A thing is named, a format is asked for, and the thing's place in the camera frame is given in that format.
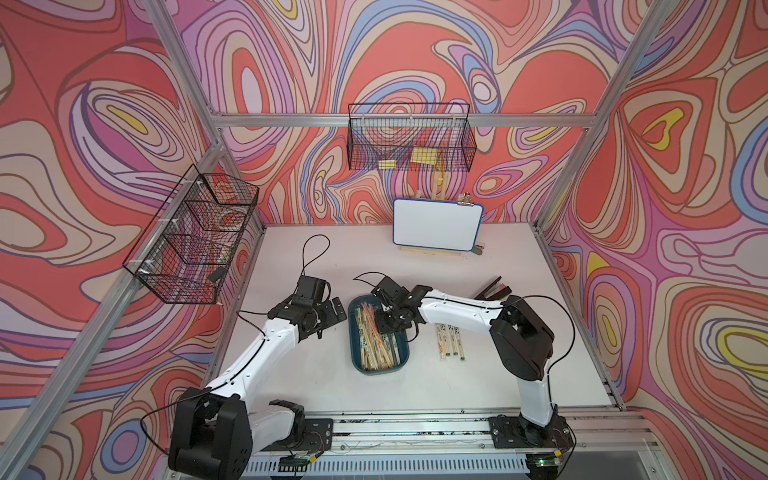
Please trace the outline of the green panda chopsticks pair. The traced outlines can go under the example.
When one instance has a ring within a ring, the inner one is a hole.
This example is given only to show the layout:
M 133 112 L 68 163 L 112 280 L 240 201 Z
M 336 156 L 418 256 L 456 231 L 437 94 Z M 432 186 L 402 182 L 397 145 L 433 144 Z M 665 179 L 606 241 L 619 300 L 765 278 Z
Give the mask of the green panda chopsticks pair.
M 456 344 L 453 328 L 451 326 L 445 325 L 444 331 L 447 349 L 451 355 L 456 356 L 458 354 L 458 347 Z

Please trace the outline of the teal plastic storage box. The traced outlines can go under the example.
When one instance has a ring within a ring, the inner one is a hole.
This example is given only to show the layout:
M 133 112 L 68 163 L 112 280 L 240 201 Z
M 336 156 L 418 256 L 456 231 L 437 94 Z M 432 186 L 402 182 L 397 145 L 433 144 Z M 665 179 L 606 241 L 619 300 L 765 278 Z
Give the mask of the teal plastic storage box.
M 380 334 L 383 341 L 383 356 L 375 355 L 369 349 L 363 335 L 362 304 L 370 304 L 375 314 L 381 310 L 381 303 L 372 295 L 355 298 L 349 305 L 348 330 L 351 361 L 354 368 L 364 375 L 394 373 L 401 369 L 410 358 L 407 336 L 404 332 Z

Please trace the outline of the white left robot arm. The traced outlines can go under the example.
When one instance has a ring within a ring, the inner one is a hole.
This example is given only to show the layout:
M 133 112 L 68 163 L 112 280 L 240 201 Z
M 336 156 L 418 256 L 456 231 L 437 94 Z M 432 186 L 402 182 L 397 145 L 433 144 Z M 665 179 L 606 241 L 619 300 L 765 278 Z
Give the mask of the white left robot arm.
M 254 395 L 281 359 L 301 341 L 346 320 L 330 284 L 302 275 L 295 291 L 267 314 L 260 336 L 202 389 L 177 401 L 168 467 L 197 479 L 238 479 L 254 453 L 268 448 L 304 451 L 310 463 L 332 444 L 333 422 L 309 420 L 302 405 L 272 400 L 252 408 Z

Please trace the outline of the black stapler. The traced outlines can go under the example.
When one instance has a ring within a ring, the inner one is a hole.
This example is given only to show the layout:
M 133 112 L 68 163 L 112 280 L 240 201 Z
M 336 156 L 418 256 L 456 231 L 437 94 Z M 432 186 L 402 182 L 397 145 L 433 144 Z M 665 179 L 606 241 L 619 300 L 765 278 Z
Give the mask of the black stapler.
M 481 291 L 474 296 L 474 298 L 476 300 L 483 301 L 502 301 L 506 299 L 511 293 L 511 288 L 503 283 L 501 276 L 498 276 L 488 285 L 483 287 Z

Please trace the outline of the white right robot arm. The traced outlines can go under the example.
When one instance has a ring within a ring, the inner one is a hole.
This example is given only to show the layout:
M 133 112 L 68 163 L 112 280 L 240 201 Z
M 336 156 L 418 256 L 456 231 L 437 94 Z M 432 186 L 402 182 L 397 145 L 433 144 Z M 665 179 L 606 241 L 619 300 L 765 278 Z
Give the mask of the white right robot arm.
M 371 294 L 380 302 L 374 317 L 381 333 L 398 333 L 422 324 L 442 324 L 488 335 L 503 367 L 517 379 L 521 406 L 517 417 L 491 422 L 498 448 L 519 442 L 534 448 L 555 444 L 564 419 L 551 397 L 548 363 L 554 353 L 554 332 L 527 303 L 510 295 L 505 300 L 457 297 L 430 286 L 407 289 L 385 276 Z

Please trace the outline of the aluminium frame post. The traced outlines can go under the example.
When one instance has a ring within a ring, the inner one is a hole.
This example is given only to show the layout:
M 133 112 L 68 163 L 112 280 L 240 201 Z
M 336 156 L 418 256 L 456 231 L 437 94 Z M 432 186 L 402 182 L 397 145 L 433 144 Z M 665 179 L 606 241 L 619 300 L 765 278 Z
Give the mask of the aluminium frame post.
M 243 175 L 234 157 L 224 141 L 220 129 L 214 122 L 214 115 L 203 92 L 197 75 L 184 47 L 172 15 L 164 1 L 146 1 L 145 8 L 153 27 L 165 48 L 174 72 L 179 78 L 184 93 L 187 95 L 202 127 L 205 138 L 210 142 L 205 154 L 196 164 L 200 173 L 213 173 L 218 168 L 224 173 L 242 180 Z

